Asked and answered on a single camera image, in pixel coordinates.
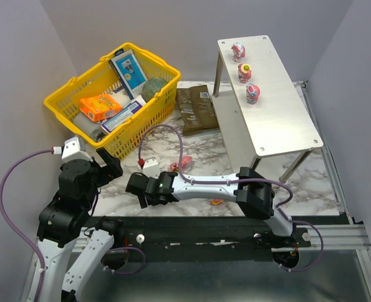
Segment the pink white bunny toy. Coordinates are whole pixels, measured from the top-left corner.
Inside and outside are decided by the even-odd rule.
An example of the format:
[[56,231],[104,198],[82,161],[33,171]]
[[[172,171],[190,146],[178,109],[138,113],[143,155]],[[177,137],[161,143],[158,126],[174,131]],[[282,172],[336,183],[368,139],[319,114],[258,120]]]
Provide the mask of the pink white bunny toy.
[[246,54],[244,45],[242,43],[236,42],[232,45],[231,50],[233,52],[233,61],[240,63]]

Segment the pink toy yellow top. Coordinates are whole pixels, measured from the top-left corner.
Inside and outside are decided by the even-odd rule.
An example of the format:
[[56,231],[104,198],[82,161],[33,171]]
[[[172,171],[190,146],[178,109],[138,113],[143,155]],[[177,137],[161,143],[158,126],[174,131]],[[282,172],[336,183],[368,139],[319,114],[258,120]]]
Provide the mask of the pink toy yellow top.
[[240,63],[238,65],[238,81],[245,84],[250,80],[251,76],[251,66],[246,63]]

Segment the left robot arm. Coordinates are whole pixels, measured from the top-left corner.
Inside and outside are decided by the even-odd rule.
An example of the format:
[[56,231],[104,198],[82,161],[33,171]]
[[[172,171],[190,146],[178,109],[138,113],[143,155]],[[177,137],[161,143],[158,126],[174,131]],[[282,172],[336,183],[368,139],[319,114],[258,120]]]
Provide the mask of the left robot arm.
[[99,188],[123,174],[120,159],[104,148],[97,153],[105,166],[93,158],[79,157],[61,166],[59,189],[39,215],[38,248],[43,259],[35,271],[28,301],[79,301],[102,257],[114,244],[123,242],[123,223],[104,216],[79,257],[73,265],[68,264]]

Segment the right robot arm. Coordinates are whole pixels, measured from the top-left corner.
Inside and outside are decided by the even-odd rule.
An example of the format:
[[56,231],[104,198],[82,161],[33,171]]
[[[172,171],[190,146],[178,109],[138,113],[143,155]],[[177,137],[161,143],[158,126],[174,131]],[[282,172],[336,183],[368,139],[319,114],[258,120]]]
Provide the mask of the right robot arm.
[[224,176],[162,172],[154,178],[133,173],[125,191],[137,196],[141,208],[188,199],[221,199],[236,203],[246,217],[264,221],[277,237],[290,237],[294,230],[291,217],[280,208],[292,199],[292,190],[249,167]]

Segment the pink toy blue bow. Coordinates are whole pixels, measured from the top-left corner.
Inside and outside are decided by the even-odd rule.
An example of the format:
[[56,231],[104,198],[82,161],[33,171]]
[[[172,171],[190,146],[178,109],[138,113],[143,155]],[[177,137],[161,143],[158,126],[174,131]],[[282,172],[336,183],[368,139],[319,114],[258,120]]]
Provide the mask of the pink toy blue bow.
[[256,104],[260,96],[260,88],[252,83],[246,86],[246,101],[249,104]]

